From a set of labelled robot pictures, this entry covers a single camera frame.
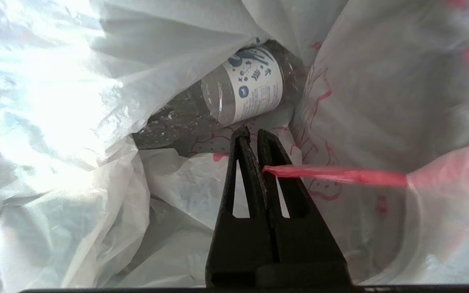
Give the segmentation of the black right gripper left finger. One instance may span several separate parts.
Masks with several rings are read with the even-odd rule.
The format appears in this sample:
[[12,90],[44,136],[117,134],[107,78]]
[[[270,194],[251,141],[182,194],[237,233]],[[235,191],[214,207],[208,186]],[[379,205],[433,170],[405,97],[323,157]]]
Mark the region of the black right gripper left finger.
[[[233,215],[240,171],[249,217]],[[233,132],[223,196],[206,262],[208,287],[272,287],[272,238],[266,209],[266,186],[250,147],[250,132]]]

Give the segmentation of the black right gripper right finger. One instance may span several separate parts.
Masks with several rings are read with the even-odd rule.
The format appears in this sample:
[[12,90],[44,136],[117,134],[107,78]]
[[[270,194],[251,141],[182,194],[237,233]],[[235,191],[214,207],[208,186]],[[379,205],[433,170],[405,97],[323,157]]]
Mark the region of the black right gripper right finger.
[[256,271],[260,287],[351,286],[347,262],[298,177],[263,171],[272,259]]

